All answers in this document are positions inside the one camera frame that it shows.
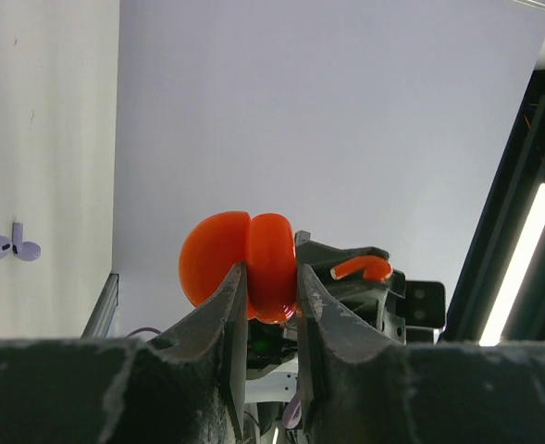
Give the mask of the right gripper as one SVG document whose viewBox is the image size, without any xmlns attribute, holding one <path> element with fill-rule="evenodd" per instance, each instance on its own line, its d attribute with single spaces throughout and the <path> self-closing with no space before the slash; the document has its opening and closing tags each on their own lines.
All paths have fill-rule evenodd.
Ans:
<svg viewBox="0 0 545 444">
<path fill-rule="evenodd" d="M 446 324 L 446 290 L 438 281 L 409 280 L 394 270 L 383 283 L 366 280 L 361 271 L 340 280 L 330 270 L 363 255 L 390 255 L 377 247 L 339 249 L 311 240 L 307 231 L 295 235 L 297 258 L 310 265 L 325 289 L 347 309 L 383 335 L 400 343 L 431 341 Z M 269 370 L 297 354 L 296 318 L 279 325 L 253 319 L 248 324 L 247 368 Z"/>
</svg>

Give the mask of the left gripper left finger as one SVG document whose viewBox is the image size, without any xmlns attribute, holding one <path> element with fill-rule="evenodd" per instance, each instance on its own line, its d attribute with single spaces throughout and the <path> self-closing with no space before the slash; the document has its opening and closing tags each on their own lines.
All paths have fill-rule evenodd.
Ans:
<svg viewBox="0 0 545 444">
<path fill-rule="evenodd" d="M 154 339 L 0 340 L 0 443 L 236 443 L 247 273 Z"/>
</svg>

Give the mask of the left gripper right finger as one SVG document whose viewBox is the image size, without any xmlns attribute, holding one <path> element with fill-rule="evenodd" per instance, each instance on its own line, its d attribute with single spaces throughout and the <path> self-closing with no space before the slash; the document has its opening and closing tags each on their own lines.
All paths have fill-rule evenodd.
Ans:
<svg viewBox="0 0 545 444">
<path fill-rule="evenodd" d="M 311 443 L 545 443 L 545 341 L 403 345 L 298 272 Z"/>
</svg>

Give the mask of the orange earbud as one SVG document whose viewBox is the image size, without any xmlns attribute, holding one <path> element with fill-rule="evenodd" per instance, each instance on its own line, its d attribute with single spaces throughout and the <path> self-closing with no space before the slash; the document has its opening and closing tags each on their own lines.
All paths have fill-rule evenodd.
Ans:
<svg viewBox="0 0 545 444">
<path fill-rule="evenodd" d="M 346 260 L 330 269 L 334 280 L 342 280 L 362 272 L 363 279 L 374 282 L 385 282 L 393 274 L 393 268 L 388 260 L 375 255 L 357 256 Z"/>
</svg>

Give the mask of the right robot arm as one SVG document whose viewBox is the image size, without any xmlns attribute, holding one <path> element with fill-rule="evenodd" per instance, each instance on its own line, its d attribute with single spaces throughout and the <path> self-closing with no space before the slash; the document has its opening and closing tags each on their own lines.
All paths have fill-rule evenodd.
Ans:
<svg viewBox="0 0 545 444">
<path fill-rule="evenodd" d="M 412 281 L 390 264 L 390 254 L 378 247 L 339 249 L 295 234 L 298 263 L 309 264 L 322 286 L 349 313 L 382 335 L 400 343 L 434 339 L 445 325 L 446 289 L 438 281 Z M 283 421 L 298 426 L 297 333 L 294 319 L 278 326 L 250 323 L 247 402 L 258 406 L 260 433 L 271 423 L 266 405 L 291 407 Z"/>
</svg>

